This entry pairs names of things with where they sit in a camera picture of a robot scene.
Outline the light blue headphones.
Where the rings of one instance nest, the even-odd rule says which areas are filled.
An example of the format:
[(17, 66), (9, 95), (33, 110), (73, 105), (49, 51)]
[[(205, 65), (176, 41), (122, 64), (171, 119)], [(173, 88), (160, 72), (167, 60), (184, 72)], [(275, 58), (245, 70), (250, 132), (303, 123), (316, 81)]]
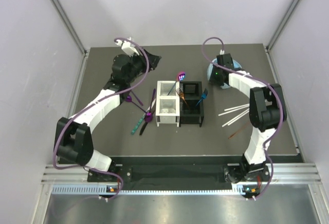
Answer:
[[(212, 63), (217, 64), (217, 59), (213, 59)], [(228, 84), (228, 74), (229, 72), (224, 71), (221, 68), (218, 68), (214, 66), (213, 64), (209, 64), (207, 68), (207, 80), (210, 84), (219, 86), (221, 89), (227, 89), (230, 88)], [(240, 69), (242, 68), (240, 63), (237, 62), (236, 60), (232, 59), (231, 62), (229, 62), (229, 65), (225, 67), (231, 69)]]

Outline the blue fork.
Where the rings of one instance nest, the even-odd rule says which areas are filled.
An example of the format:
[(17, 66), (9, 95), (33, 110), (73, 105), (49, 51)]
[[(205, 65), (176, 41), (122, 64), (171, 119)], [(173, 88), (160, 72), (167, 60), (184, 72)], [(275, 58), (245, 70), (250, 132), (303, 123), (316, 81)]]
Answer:
[(208, 89), (205, 88), (204, 91), (203, 91), (203, 93), (202, 93), (202, 95), (201, 95), (201, 97), (200, 97), (200, 99), (199, 99), (199, 101), (195, 105), (195, 107), (199, 106), (200, 103), (201, 103), (201, 101), (205, 100), (207, 98), (207, 96), (208, 96)]

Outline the rainbow spoon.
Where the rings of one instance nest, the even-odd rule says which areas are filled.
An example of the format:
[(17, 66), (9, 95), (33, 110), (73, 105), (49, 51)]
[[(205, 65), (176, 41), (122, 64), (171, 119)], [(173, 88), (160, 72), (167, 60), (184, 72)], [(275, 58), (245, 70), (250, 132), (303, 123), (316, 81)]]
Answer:
[(176, 86), (176, 83), (181, 82), (182, 80), (185, 79), (185, 77), (186, 77), (186, 73), (184, 71), (179, 72), (176, 76), (175, 83), (172, 85), (167, 95), (169, 95), (172, 92), (173, 88)]

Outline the copper fork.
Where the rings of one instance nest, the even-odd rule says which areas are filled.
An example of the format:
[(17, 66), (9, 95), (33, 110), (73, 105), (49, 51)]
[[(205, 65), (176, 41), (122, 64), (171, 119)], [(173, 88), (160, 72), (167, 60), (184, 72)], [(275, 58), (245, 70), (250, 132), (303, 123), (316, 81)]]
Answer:
[(188, 108), (188, 110), (191, 110), (190, 106), (188, 105), (186, 99), (185, 99), (185, 94), (183, 92), (182, 89), (177, 88), (176, 89), (176, 93), (179, 95), (179, 97), (184, 101), (184, 103), (186, 104), (186, 107)]

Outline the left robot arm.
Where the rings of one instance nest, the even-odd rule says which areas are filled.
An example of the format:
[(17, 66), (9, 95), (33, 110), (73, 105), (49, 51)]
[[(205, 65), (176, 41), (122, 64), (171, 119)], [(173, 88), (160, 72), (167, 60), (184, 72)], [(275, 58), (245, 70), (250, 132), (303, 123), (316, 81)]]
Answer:
[(60, 158), (72, 162), (75, 167), (85, 166), (99, 171), (105, 181), (116, 177), (113, 160), (94, 149), (92, 133), (138, 86), (134, 81), (138, 77), (145, 79), (150, 71), (156, 69), (161, 57), (149, 53), (132, 38), (115, 38), (114, 42), (123, 53), (114, 57), (111, 77), (106, 85), (85, 108), (57, 122), (52, 156), (56, 169), (60, 168), (57, 166)]

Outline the white chopstick upper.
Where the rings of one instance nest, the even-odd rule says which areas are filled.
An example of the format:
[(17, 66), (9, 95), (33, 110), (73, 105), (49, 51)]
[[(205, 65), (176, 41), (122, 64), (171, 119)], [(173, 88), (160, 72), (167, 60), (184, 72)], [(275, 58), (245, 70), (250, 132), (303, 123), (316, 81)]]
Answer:
[(244, 104), (244, 105), (240, 105), (240, 106), (227, 108), (224, 111), (231, 111), (231, 110), (236, 110), (236, 109), (239, 110), (239, 109), (246, 108), (246, 107), (249, 107), (249, 104)]

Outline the white chopstick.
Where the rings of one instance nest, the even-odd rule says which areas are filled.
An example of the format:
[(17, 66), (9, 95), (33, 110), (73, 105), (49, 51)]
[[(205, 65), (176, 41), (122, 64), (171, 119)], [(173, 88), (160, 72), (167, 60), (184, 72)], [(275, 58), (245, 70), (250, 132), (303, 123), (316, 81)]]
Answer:
[(247, 107), (240, 107), (240, 108), (237, 108), (237, 109), (232, 109), (232, 110), (226, 111), (224, 113), (218, 114), (218, 116), (223, 116), (223, 115), (226, 115), (226, 114), (229, 114), (229, 113), (232, 113), (232, 112), (244, 109), (244, 108), (246, 108), (247, 110), (249, 109), (249, 107), (248, 108)]
[(249, 113), (249, 110), (246, 110), (244, 112), (242, 112), (241, 114), (237, 115), (236, 117), (232, 118), (231, 120), (229, 120), (228, 122), (224, 123), (222, 125), (222, 127), (225, 126), (230, 126), (231, 124), (233, 124), (234, 122), (236, 122), (237, 120), (239, 120), (240, 118), (244, 117), (245, 115), (247, 115)]
[(246, 108), (246, 107), (249, 107), (249, 104), (244, 104), (244, 105), (240, 105), (240, 106), (227, 108), (224, 111), (231, 111), (231, 110), (236, 110), (236, 109), (239, 110), (239, 109)]

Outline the white utensil container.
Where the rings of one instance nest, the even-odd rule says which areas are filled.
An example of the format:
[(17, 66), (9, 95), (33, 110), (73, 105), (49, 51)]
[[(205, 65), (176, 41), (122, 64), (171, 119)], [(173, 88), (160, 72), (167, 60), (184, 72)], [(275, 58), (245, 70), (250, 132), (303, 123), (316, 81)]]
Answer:
[(180, 98), (176, 90), (179, 83), (175, 81), (157, 81), (156, 124), (175, 124), (179, 127)]

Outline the white chopstick middle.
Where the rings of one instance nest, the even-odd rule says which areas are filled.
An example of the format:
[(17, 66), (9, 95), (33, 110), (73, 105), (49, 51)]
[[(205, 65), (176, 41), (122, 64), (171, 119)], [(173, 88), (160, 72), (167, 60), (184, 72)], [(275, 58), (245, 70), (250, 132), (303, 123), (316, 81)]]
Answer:
[(247, 110), (249, 109), (249, 107), (248, 108), (247, 107), (240, 107), (240, 108), (237, 108), (237, 109), (232, 109), (232, 110), (226, 111), (224, 113), (218, 114), (218, 116), (223, 116), (223, 115), (226, 115), (226, 114), (229, 114), (229, 113), (232, 113), (232, 112), (244, 109), (244, 108), (246, 108)]

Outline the purple fork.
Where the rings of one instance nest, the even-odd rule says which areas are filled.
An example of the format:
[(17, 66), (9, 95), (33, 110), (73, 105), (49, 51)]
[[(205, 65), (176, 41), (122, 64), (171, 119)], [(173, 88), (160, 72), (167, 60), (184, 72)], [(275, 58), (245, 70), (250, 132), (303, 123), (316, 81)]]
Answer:
[(143, 106), (143, 102), (137, 97), (137, 95), (131, 90), (131, 94), (136, 98), (136, 100), (138, 101), (138, 103)]

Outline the black utensil container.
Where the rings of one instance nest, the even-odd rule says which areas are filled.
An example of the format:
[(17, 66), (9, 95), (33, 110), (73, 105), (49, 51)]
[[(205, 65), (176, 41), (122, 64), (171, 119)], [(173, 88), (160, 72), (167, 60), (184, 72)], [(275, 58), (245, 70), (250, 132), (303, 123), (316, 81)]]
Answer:
[(182, 81), (179, 89), (184, 93), (184, 99), (180, 99), (179, 127), (182, 125), (202, 126), (204, 120), (204, 104), (201, 99), (203, 87), (201, 81)]

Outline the white chopstick lower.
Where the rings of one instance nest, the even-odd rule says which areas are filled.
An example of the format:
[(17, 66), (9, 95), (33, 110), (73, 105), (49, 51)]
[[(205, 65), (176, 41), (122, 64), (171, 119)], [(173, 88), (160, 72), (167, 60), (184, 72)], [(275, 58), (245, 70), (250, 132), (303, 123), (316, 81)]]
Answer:
[(231, 120), (229, 120), (228, 122), (224, 123), (222, 125), (222, 127), (225, 126), (230, 126), (231, 124), (233, 124), (234, 122), (236, 122), (237, 120), (239, 120), (240, 118), (244, 117), (245, 115), (247, 115), (249, 113), (249, 110), (246, 110), (244, 112), (242, 112), (241, 114), (237, 115), (236, 117), (232, 118)]

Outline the copper spoon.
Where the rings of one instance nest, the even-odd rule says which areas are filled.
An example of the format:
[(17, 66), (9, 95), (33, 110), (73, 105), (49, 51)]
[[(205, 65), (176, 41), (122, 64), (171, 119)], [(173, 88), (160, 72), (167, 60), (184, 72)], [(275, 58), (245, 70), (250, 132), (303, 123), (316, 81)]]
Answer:
[(251, 123), (250, 122), (246, 122), (242, 127), (240, 127), (236, 132), (234, 132), (232, 135), (230, 135), (228, 137), (228, 139), (232, 139), (234, 136), (236, 136), (238, 133), (240, 133), (243, 129), (245, 129), (246, 127), (248, 127)]

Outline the black knife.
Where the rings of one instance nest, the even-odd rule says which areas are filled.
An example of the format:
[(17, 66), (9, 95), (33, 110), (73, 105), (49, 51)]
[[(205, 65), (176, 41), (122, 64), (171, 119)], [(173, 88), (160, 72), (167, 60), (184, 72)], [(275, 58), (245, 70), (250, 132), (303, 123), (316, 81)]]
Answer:
[[(153, 115), (154, 115), (155, 110), (156, 110), (156, 103), (155, 103), (155, 105), (154, 105), (154, 107), (153, 107)], [(140, 135), (140, 136), (142, 136), (142, 134), (143, 134), (143, 132), (144, 132), (144, 130), (145, 130), (145, 128), (146, 128), (146, 126), (147, 126), (148, 124), (149, 124), (149, 123), (146, 123), (146, 122), (144, 121), (144, 124), (143, 124), (143, 126), (142, 126), (142, 128), (141, 128), (141, 130), (140, 130), (140, 132), (139, 132), (139, 135)]]

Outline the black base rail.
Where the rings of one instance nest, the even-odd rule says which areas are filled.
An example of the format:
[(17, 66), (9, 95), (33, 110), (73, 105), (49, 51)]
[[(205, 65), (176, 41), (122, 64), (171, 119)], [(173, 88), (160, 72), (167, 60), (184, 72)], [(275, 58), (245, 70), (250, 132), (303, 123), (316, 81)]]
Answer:
[(228, 190), (233, 183), (254, 186), (269, 180), (262, 174), (235, 182), (242, 156), (116, 156), (110, 171), (123, 179), (124, 190)]

